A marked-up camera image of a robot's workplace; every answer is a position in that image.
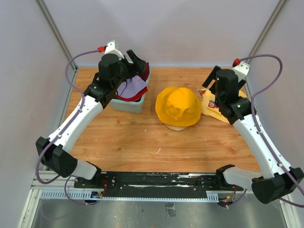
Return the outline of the lavender bucket hat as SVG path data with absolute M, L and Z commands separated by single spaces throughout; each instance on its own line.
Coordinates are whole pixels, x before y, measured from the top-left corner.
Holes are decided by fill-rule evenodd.
M 122 98 L 132 98 L 147 86 L 147 83 L 139 76 L 127 79 L 118 87 L 118 95 Z

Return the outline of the yellow bucket hat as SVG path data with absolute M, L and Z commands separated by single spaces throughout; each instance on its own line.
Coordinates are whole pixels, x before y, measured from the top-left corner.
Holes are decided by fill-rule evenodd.
M 201 103 L 188 88 L 167 87 L 157 95 L 155 111 L 166 125 L 189 127 L 200 120 Z

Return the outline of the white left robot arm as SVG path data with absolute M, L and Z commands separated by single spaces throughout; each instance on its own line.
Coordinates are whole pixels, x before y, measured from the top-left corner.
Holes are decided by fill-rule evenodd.
M 147 62 L 138 58 L 132 50 L 128 50 L 127 54 L 131 62 L 124 55 L 105 52 L 98 63 L 98 72 L 87 89 L 82 91 L 75 87 L 80 92 L 81 99 L 71 115 L 47 138 L 37 139 L 39 157 L 36 176 L 40 183 L 50 183 L 39 176 L 39 166 L 43 164 L 59 177 L 83 178 L 91 188 L 101 184 L 101 169 L 75 158 L 70 152 L 84 129 L 116 96 L 118 87 L 148 70 Z

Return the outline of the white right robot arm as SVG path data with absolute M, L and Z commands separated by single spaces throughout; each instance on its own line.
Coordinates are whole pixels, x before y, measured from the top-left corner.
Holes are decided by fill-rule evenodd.
M 247 98 L 239 95 L 245 84 L 244 77 L 249 72 L 249 65 L 241 63 L 233 69 L 215 66 L 205 82 L 215 96 L 215 106 L 243 137 L 261 172 L 242 170 L 235 165 L 225 165 L 216 170 L 215 184 L 220 190 L 236 185 L 250 190 L 264 204 L 292 193 L 304 178 L 301 168 L 293 168 L 281 155 Z

